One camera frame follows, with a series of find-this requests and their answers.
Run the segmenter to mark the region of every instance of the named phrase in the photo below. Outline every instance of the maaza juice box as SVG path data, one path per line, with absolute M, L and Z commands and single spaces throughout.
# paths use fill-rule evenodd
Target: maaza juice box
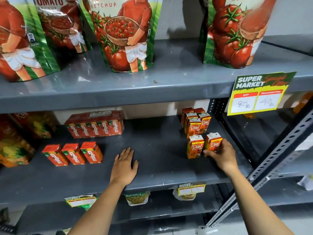
M 62 152 L 74 165 L 84 165 L 86 163 L 86 158 L 80 150 L 78 143 L 65 144 Z
M 6 167 L 30 162 L 35 149 L 16 131 L 6 116 L 0 116 L 0 163 Z
M 122 134 L 123 113 L 120 110 L 95 111 L 71 115 L 65 122 L 74 138 L 93 138 Z
M 10 118 L 34 138 L 51 138 L 56 131 L 57 120 L 49 111 L 20 112 L 9 114 Z
M 200 157 L 204 145 L 204 140 L 201 135 L 190 136 L 187 145 L 188 159 Z
M 205 113 L 205 110 L 203 108 L 197 108 L 197 109 L 194 109 L 194 112 L 197 114 L 202 114 L 202 113 Z
M 194 109 L 191 107 L 182 109 L 182 119 L 181 119 L 182 127 L 184 127 L 184 123 L 185 123 L 185 114 L 186 113 L 193 113 L 193 112 L 194 112 Z
M 59 70 L 33 0 L 0 0 L 0 74 L 13 82 Z
M 276 0 L 209 0 L 203 63 L 251 65 Z
M 57 167 L 69 165 L 69 160 L 61 151 L 60 144 L 49 144 L 45 146 L 42 152 Z
M 209 133 L 205 138 L 204 149 L 216 151 L 221 145 L 223 138 L 219 133 Z
M 162 0 L 82 0 L 81 6 L 113 72 L 152 66 Z
M 185 134 L 187 134 L 189 119 L 191 119 L 191 118 L 198 118 L 197 113 L 186 113 L 185 114 L 185 121 L 184 121 L 184 132 L 185 132 Z
M 199 114 L 199 118 L 201 120 L 200 134 L 203 134 L 207 131 L 212 117 L 209 113 L 202 113 Z
M 187 125 L 187 138 L 193 135 L 199 135 L 201 129 L 201 120 L 199 118 L 191 118 L 189 119 L 189 123 Z
M 83 53 L 91 45 L 83 31 L 84 15 L 77 0 L 34 0 L 47 40 L 58 51 Z
M 89 163 L 102 163 L 103 155 L 96 142 L 84 142 L 80 150 Z

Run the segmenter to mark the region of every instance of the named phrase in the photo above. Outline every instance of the basket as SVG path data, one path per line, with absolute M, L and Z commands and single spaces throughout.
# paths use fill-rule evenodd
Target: basket
M 113 44 L 116 44 L 116 45 L 118 45 L 118 46 L 128 46 L 128 45 L 127 45 L 128 38 L 125 38 L 125 39 L 115 38 L 115 37 L 112 37 L 111 35 L 109 35 L 109 34 L 107 33 L 107 31 L 106 31 L 106 25 L 107 25 L 107 24 L 109 23 L 109 21 L 112 20 L 112 19 L 124 20 L 125 22 L 132 21 L 132 22 L 135 24 L 135 26 L 136 26 L 137 28 L 139 28 L 139 24 L 138 24 L 135 20 L 133 20 L 133 19 L 131 19 L 131 18 L 129 18 L 129 17 L 124 17 L 124 16 L 112 17 L 111 19 L 109 19 L 109 20 L 105 23 L 105 25 L 104 25 L 104 31 L 105 31 L 105 34 L 106 34 L 107 38 L 108 38 Z
M 251 13 L 245 15 L 243 18 L 241 18 L 241 20 L 239 21 L 239 31 L 242 35 L 242 37 L 244 37 L 245 39 L 248 39 L 248 40 L 255 40 L 255 39 L 260 39 L 261 37 L 264 36 L 264 33 L 267 29 L 267 23 L 265 25 L 265 27 L 263 29 L 260 29 L 259 31 L 255 31 L 255 32 L 249 32 L 249 31 L 246 31 L 244 29 L 242 29 L 241 27 L 241 24 L 242 22 L 247 18 L 249 17 Z
M 10 33 L 10 31 L 9 31 L 7 28 L 4 28 L 4 27 L 0 26 L 0 29 L 1 29 L 1 30 L 4 30 L 4 31 L 7 32 L 7 33 Z M 1 55 L 1 54 L 5 54 L 5 52 L 2 51 L 2 47 L 1 47 L 1 45 L 0 45 L 0 55 Z
M 71 20 L 71 22 L 72 22 L 72 27 L 73 27 L 74 24 L 75 24 L 74 20 L 73 20 L 71 17 L 68 17 L 68 18 Z M 54 28 L 54 27 L 51 25 L 51 20 L 52 20 L 52 19 L 49 20 L 49 25 L 51 26 L 51 28 L 52 28 L 54 31 L 58 32 L 59 34 L 70 35 L 69 29 L 61 30 L 61 29 Z

